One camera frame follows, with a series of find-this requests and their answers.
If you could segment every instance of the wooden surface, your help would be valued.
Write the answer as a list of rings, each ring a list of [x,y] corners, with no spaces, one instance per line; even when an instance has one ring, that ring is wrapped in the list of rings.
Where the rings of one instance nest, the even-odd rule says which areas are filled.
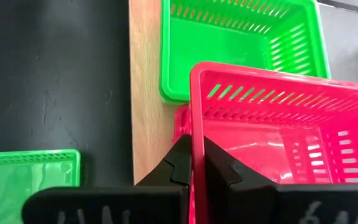
[[[137,183],[172,146],[175,107],[161,102],[161,0],[129,0],[132,143]]]

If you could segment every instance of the red basket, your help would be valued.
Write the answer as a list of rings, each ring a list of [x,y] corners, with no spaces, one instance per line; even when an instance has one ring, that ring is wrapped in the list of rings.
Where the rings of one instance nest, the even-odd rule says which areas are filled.
[[[207,223],[203,136],[281,184],[358,182],[357,83],[203,62],[190,88],[198,223]]]
[[[190,110],[188,105],[181,105],[175,111],[173,141],[175,143],[182,134],[191,134]]]

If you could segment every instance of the black surface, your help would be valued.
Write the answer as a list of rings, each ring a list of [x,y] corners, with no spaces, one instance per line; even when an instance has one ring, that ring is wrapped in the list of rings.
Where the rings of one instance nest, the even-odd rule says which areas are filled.
[[[186,224],[188,189],[120,187],[54,188],[23,206],[25,224]]]
[[[358,184],[276,184],[204,145],[211,223],[358,223]]]
[[[127,0],[0,0],[0,151],[79,149],[132,184]]]

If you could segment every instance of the green plastic tray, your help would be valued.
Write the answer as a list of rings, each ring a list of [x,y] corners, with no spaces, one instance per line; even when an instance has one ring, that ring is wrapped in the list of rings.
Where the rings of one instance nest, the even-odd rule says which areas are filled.
[[[161,96],[188,102],[202,61],[331,78],[321,30],[314,0],[162,0]]]
[[[24,202],[39,190],[79,184],[75,149],[0,152],[0,223],[22,223]]]

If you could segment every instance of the shopping basket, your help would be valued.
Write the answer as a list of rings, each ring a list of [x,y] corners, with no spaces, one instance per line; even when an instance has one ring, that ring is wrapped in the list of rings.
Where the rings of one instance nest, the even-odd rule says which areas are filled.
[[[190,85],[197,220],[204,136],[279,184],[358,183],[358,83],[203,62]]]
[[[20,224],[24,202],[39,190],[80,185],[75,149],[0,152],[0,223]]]
[[[202,61],[330,77],[315,0],[163,0],[161,33],[167,102],[189,101]]]

